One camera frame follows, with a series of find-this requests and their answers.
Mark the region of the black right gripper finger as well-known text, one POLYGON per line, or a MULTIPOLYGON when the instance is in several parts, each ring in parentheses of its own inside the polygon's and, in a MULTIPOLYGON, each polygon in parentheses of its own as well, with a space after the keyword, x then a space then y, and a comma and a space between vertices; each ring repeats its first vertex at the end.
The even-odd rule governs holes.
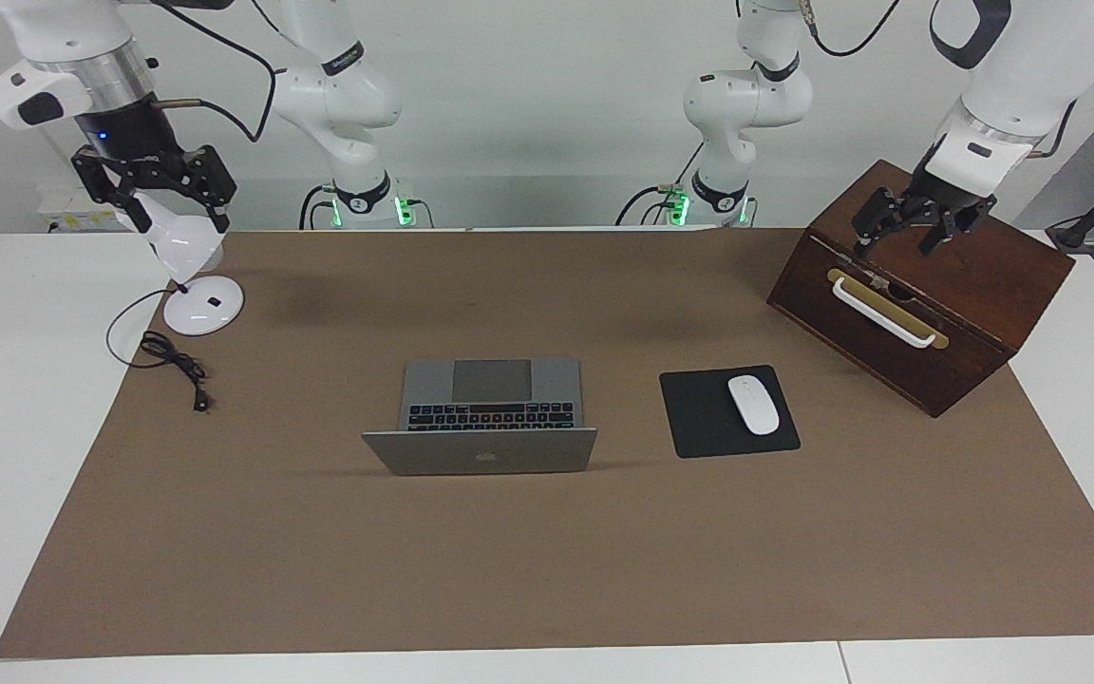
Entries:
POLYGON ((203 144, 185 153, 185 177, 188 198, 199 202, 219 234, 230 227, 229 204, 237 192, 237 183, 216 147, 203 144))
POLYGON ((113 164, 113 161, 100 156, 94 147, 79 147, 72 156, 73 169, 92 202, 110 204, 127 215, 133 230, 146 234, 153 221, 143 204, 136 198, 133 185, 127 179, 115 182, 109 177, 108 170, 116 170, 113 164))

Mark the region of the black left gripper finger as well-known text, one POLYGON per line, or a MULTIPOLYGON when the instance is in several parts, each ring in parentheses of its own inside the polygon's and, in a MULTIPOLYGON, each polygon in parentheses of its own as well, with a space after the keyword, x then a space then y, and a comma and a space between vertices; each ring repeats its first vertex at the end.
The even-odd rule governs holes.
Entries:
POLYGON ((951 241, 958 233, 971 231, 973 221, 961 217, 939 217, 933 227, 930 228, 926 237, 920 241, 920 253, 923 256, 932 256, 934 251, 942 243, 951 241))
POLYGON ((917 216, 917 196, 891 189, 877 189, 854 215, 857 234, 856 256, 868 258, 870 251, 883 237, 889 237, 913 224, 917 216))

